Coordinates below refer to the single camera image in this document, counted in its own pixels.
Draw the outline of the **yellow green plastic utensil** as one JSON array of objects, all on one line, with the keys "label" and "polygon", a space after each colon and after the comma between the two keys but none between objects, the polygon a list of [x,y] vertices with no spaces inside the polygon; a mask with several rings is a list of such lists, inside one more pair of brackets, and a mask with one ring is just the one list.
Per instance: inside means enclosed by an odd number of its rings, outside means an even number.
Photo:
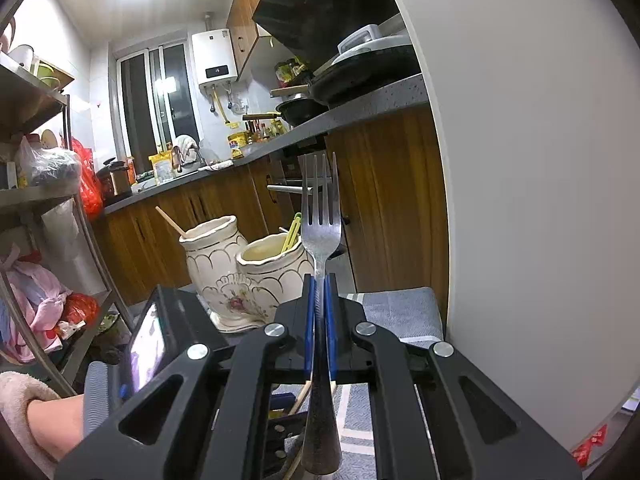
[{"label": "yellow green plastic utensil", "polygon": [[288,250],[290,250],[295,246],[298,240],[299,230],[301,226],[302,226],[302,214],[300,212],[296,212],[296,214],[294,214],[292,223],[290,225],[290,228],[288,229],[288,232],[286,233],[286,237],[281,247],[282,254],[284,254],[285,252],[287,252]]}]

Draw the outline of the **silver steel fork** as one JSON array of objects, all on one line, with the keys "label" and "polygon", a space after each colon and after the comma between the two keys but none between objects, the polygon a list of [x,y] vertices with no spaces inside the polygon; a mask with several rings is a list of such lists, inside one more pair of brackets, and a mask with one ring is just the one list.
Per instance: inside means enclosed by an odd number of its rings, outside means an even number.
[{"label": "silver steel fork", "polygon": [[310,474],[322,477],[334,474],[342,457],[331,392],[324,284],[326,263],[342,238],[340,186],[333,157],[308,154],[302,158],[300,169],[303,176],[300,238],[314,262],[311,386],[302,465]]}]

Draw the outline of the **cream ceramic utensil holder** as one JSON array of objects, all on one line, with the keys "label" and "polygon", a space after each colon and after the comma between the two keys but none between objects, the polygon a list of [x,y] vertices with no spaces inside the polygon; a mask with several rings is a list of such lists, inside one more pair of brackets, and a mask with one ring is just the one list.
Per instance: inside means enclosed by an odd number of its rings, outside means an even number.
[{"label": "cream ceramic utensil holder", "polygon": [[298,240],[288,250],[284,233],[250,243],[238,218],[223,216],[179,237],[196,291],[221,333],[269,324],[280,304],[298,298],[314,264]]}]

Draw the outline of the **grey striped table cloth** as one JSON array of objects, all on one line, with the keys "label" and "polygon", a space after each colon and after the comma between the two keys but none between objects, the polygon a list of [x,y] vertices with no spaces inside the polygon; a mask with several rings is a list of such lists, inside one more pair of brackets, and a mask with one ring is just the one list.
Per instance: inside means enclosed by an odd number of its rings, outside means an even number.
[{"label": "grey striped table cloth", "polygon": [[[427,351],[369,323],[356,302],[332,297],[340,384],[371,387],[376,473],[435,479],[439,472],[416,395]],[[60,479],[258,479],[266,470],[273,385],[306,374],[308,299],[287,302],[273,323],[235,346],[186,293],[157,287],[148,305],[166,349],[160,371],[58,465]]]}]

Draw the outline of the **stainless built-in oven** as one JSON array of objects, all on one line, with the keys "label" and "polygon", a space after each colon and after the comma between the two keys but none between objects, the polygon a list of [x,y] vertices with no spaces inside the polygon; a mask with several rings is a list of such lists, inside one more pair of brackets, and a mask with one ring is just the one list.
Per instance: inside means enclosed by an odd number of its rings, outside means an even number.
[{"label": "stainless built-in oven", "polygon": [[326,136],[314,136],[293,145],[281,148],[268,156],[266,191],[278,206],[277,231],[288,229],[294,214],[299,212],[302,194],[280,191],[280,188],[302,186],[302,161],[306,155],[322,155],[326,152]]}]

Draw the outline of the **metal storage shelf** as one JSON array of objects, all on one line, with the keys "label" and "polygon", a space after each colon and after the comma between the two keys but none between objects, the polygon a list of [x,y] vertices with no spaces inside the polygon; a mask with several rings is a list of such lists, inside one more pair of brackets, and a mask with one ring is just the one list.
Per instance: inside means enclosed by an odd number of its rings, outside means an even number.
[{"label": "metal storage shelf", "polygon": [[[29,73],[9,55],[3,53],[1,55],[1,116],[9,121],[9,132],[31,133],[35,128],[56,115],[63,116],[64,140],[67,146],[71,146],[70,98],[48,87],[37,76]],[[35,363],[42,368],[46,377],[50,379],[51,387],[60,396],[73,396],[76,393],[73,388],[74,379],[93,339],[98,334],[100,321],[111,308],[118,312],[128,328],[134,327],[132,316],[110,272],[108,272],[100,248],[96,244],[96,238],[85,215],[80,194],[73,188],[73,185],[61,182],[3,190],[1,192],[1,209],[12,209],[31,217],[35,211],[43,212],[47,206],[53,207],[69,198],[74,201],[74,214],[76,214],[80,232],[85,237],[104,289],[96,295],[100,307],[98,319],[85,328],[82,334],[70,345],[63,367],[56,367],[44,349],[40,347],[15,298],[9,279],[5,273],[1,274],[1,299],[6,305],[6,310],[15,322],[17,331],[26,342],[27,348],[32,350]]]}]

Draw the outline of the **yellow oil bottle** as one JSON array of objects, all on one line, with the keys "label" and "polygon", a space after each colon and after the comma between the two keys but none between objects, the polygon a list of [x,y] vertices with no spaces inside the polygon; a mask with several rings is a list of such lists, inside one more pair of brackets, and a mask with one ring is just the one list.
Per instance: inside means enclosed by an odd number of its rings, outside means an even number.
[{"label": "yellow oil bottle", "polygon": [[228,144],[233,159],[244,157],[244,148],[247,147],[247,132],[238,131],[228,135]]}]

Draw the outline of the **red plastic bag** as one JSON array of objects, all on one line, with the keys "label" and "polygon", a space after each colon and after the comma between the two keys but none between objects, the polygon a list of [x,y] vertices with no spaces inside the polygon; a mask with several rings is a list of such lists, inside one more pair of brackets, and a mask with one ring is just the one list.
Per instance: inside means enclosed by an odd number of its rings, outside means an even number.
[{"label": "red plastic bag", "polygon": [[79,192],[85,214],[93,222],[103,212],[103,198],[100,181],[93,168],[93,156],[90,148],[85,148],[76,138],[72,139],[73,151],[79,157],[82,169]]}]

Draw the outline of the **black wok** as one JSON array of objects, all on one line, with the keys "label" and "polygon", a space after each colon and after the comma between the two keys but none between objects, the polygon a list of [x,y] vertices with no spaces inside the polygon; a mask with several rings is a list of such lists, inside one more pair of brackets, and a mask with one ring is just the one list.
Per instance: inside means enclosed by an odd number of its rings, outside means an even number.
[{"label": "black wok", "polygon": [[250,120],[280,118],[287,122],[291,127],[297,127],[303,125],[305,122],[309,122],[312,118],[322,115],[328,110],[329,109],[325,105],[313,99],[296,98],[281,102],[277,105],[274,112],[244,114],[242,119],[244,122],[249,122]]}]

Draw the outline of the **large black lidded pan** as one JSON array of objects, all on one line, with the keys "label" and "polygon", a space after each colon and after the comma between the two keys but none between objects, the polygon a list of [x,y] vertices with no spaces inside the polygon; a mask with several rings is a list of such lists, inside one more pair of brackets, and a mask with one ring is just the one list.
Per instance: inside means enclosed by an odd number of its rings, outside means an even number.
[{"label": "large black lidded pan", "polygon": [[336,107],[379,88],[420,73],[416,51],[407,34],[382,37],[360,44],[338,56],[317,76],[303,84],[272,89],[270,96],[307,93],[311,99]]}]

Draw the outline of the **white water heater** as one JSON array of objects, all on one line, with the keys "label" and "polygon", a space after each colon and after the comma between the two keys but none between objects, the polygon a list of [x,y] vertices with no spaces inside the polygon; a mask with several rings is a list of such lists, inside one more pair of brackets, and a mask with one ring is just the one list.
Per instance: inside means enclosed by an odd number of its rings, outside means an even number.
[{"label": "white water heater", "polygon": [[208,30],[191,36],[193,70],[200,87],[236,81],[238,70],[229,29]]}]

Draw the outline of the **black range hood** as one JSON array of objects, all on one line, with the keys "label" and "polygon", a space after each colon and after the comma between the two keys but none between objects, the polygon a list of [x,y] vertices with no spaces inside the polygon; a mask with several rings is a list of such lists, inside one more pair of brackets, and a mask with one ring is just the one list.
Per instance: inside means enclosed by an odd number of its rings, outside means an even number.
[{"label": "black range hood", "polygon": [[316,70],[352,32],[398,13],[395,0],[259,0],[253,20]]}]

